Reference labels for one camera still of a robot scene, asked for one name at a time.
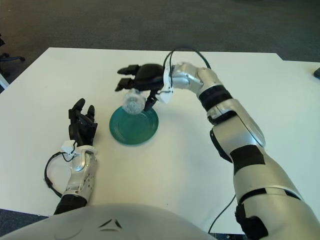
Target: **black object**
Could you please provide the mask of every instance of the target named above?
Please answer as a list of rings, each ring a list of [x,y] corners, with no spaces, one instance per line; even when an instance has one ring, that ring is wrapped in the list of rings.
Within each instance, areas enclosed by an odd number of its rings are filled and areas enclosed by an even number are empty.
[[[64,195],[54,211],[54,215],[62,214],[71,210],[79,209],[87,205],[87,200],[78,195]]]
[[[5,42],[0,38],[0,46],[2,46],[4,44],[5,44]],[[23,56],[10,57],[10,55],[6,52],[4,52],[3,54],[0,55],[0,62],[10,62],[10,61],[14,61],[14,60],[20,60],[21,62],[24,62],[26,59]],[[10,75],[8,72],[2,71],[1,68],[0,68],[0,74],[2,74],[4,77],[7,77]]]
[[[231,153],[234,175],[240,169],[251,165],[265,165],[264,155],[256,145],[245,145],[233,150]]]
[[[269,235],[266,226],[259,217],[246,217],[245,206],[243,204],[239,204],[236,207],[235,219],[241,225],[245,235],[251,240],[259,240]]]
[[[146,99],[144,111],[148,111],[156,103],[157,92],[164,87],[164,68],[159,64],[129,65],[121,68],[118,74],[134,75],[134,79],[122,78],[115,91],[122,89],[137,89],[139,91],[150,90],[150,95]]]
[[[260,195],[260,194],[267,194],[267,191],[265,188],[259,188],[259,189],[256,189],[256,190],[252,190],[250,192],[247,192],[245,195],[243,195],[241,198],[240,198],[240,201],[239,201],[239,204],[242,204],[246,199],[248,198],[251,198],[255,195]]]
[[[72,109],[69,109],[69,137],[70,140],[75,140],[77,146],[93,145],[94,136],[97,130],[95,121],[95,107],[90,105],[86,115],[81,114],[81,110],[85,105],[86,100],[81,98]]]
[[[232,99],[232,96],[223,85],[212,86],[199,96],[199,100],[206,111],[228,99]]]
[[[211,141],[212,141],[213,145],[218,150],[218,153],[219,153],[220,157],[222,157],[223,159],[225,159],[228,162],[232,163],[232,160],[230,159],[230,157],[226,154],[226,152],[220,146],[220,144],[219,144],[218,140],[216,139],[216,136],[214,135],[214,132],[212,131],[212,129],[210,130],[210,138],[211,138]]]
[[[298,199],[298,200],[301,200],[297,195],[295,195],[294,193],[292,193],[291,191],[288,191],[288,190],[284,190],[285,194],[289,197],[292,197],[292,198],[295,198],[295,199]]]
[[[320,79],[320,67],[313,73],[313,75],[314,75],[316,78]]]
[[[53,187],[54,184],[53,184],[53,182],[49,179],[49,177],[48,177],[48,175],[47,175],[47,169],[48,169],[48,166],[49,166],[50,162],[52,161],[52,159],[54,159],[54,158],[56,158],[56,157],[58,157],[58,156],[60,156],[60,155],[63,155],[63,154],[64,154],[64,153],[61,152],[61,151],[53,154],[53,155],[49,158],[49,160],[48,160],[48,162],[46,163],[45,168],[44,168],[44,181],[45,181],[46,185],[48,186],[48,188],[50,188],[59,198],[62,197],[62,194],[61,194],[60,192],[58,192],[58,191]]]

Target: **black wire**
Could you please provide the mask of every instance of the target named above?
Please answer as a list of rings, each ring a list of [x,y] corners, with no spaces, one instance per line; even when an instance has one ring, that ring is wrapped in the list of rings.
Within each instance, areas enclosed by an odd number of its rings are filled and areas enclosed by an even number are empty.
[[[192,50],[193,52],[195,52],[196,54],[198,54],[200,56],[200,58],[202,58],[202,60],[204,61],[206,67],[208,69],[211,69],[211,66],[208,62],[208,60],[201,54],[201,52],[199,52],[198,50],[194,49],[193,47],[176,47],[174,48],[171,52],[169,52],[169,54],[165,57],[164,61],[163,61],[163,69],[166,68],[166,62],[167,62],[167,59],[168,57],[170,56],[170,72],[171,72],[171,58],[172,58],[172,55],[174,54],[175,51],[177,50]]]
[[[72,150],[71,154],[72,154],[72,153],[75,151],[75,149],[76,149],[75,144],[76,144],[76,142],[73,143],[73,150]],[[49,160],[48,160],[48,162],[46,163],[45,168],[44,168],[44,181],[45,181],[45,183],[47,184],[48,188],[50,188],[59,198],[62,197],[62,194],[61,194],[60,192],[58,192],[58,191],[53,187],[54,184],[53,184],[53,182],[50,180],[50,178],[48,177],[47,169],[48,169],[48,166],[49,166],[50,162],[52,161],[52,159],[54,159],[54,158],[56,158],[56,157],[58,157],[58,156],[60,156],[60,155],[62,155],[63,159],[64,159],[67,163],[70,162],[70,161],[71,161],[72,159],[74,159],[74,157],[75,157],[75,156],[73,156],[70,160],[66,160],[64,154],[66,154],[66,152],[64,152],[64,151],[58,151],[58,152],[56,152],[55,154],[53,154],[53,155],[49,158]]]
[[[229,204],[218,214],[218,216],[216,216],[216,218],[213,220],[213,222],[209,228],[208,234],[211,232],[211,229],[214,226],[214,224],[216,223],[216,221],[218,220],[218,218],[225,212],[225,210],[227,210],[227,208],[232,204],[232,202],[235,200],[235,198],[236,198],[236,195],[233,196],[233,198],[231,199]]]

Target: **robotic hand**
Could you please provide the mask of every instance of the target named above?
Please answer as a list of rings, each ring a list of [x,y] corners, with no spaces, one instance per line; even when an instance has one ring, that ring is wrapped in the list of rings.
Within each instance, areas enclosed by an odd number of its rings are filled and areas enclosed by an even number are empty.
[[[149,65],[136,65],[135,69],[138,74],[143,74]],[[303,201],[285,171],[267,155],[262,131],[239,101],[225,89],[216,73],[186,62],[174,65],[172,71],[162,68],[162,86],[170,83],[167,91],[168,88],[159,89],[161,67],[158,65],[158,72],[150,82],[147,78],[143,80],[143,85],[149,87],[146,83],[152,86],[157,79],[157,88],[140,89],[152,89],[153,104],[157,96],[172,94],[174,88],[188,89],[196,94],[213,125],[210,138],[215,148],[222,158],[233,164],[233,184],[238,202],[235,216],[246,235],[253,240],[319,237],[320,224],[311,208]],[[116,91],[139,89],[141,80],[136,78],[122,79]]]
[[[69,109],[69,137],[62,150],[71,158],[71,177],[54,214],[64,213],[87,205],[97,170],[96,149],[92,146],[98,124],[91,105],[86,115],[81,113],[85,100],[81,98]]]

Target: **black joint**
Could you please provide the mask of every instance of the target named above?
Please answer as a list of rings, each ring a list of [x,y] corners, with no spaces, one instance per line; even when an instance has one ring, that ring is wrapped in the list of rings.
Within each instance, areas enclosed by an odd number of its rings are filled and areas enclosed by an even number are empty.
[[[79,209],[86,205],[87,200],[82,196],[72,194],[64,195],[62,196],[58,206],[56,207],[54,215]]]
[[[217,125],[217,124],[220,124],[222,122],[227,121],[228,119],[230,119],[236,115],[237,115],[237,113],[235,111],[227,111],[226,113],[222,114],[221,116],[218,116],[215,119],[213,119],[211,116],[208,116],[208,120],[210,123],[212,123],[212,125]]]
[[[245,195],[243,195],[240,198],[239,204],[242,204],[248,198],[251,198],[251,197],[256,196],[256,195],[261,195],[261,194],[267,194],[267,191],[266,191],[265,188],[259,188],[259,189],[255,189],[255,190],[252,190],[250,192],[247,192]]]
[[[231,153],[233,160],[234,175],[247,166],[265,165],[264,155],[260,152],[256,145],[245,145],[233,150]]]
[[[297,195],[295,195],[293,192],[291,191],[288,191],[288,190],[284,190],[285,194],[289,197],[292,197],[292,198],[295,198],[295,199],[298,199],[298,200],[301,200]]]
[[[220,157],[222,157],[223,159],[225,159],[228,162],[232,163],[230,157],[226,154],[226,152],[220,146],[220,144],[219,144],[218,140],[216,139],[216,136],[214,135],[214,132],[212,131],[212,129],[210,130],[210,138],[211,138],[211,141],[212,141],[213,145],[217,149]]]
[[[259,240],[269,235],[262,220],[257,216],[246,217],[245,206],[239,204],[236,207],[235,219],[241,225],[242,231],[251,240]]]
[[[228,99],[232,99],[232,96],[223,85],[212,86],[199,96],[199,100],[206,111]]]

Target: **green plate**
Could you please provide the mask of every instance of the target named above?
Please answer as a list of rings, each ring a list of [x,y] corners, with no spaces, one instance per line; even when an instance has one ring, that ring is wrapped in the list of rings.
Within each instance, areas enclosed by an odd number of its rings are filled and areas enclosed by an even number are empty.
[[[118,142],[136,145],[149,140],[156,133],[158,124],[158,115],[153,109],[132,115],[119,107],[110,118],[109,128]]]

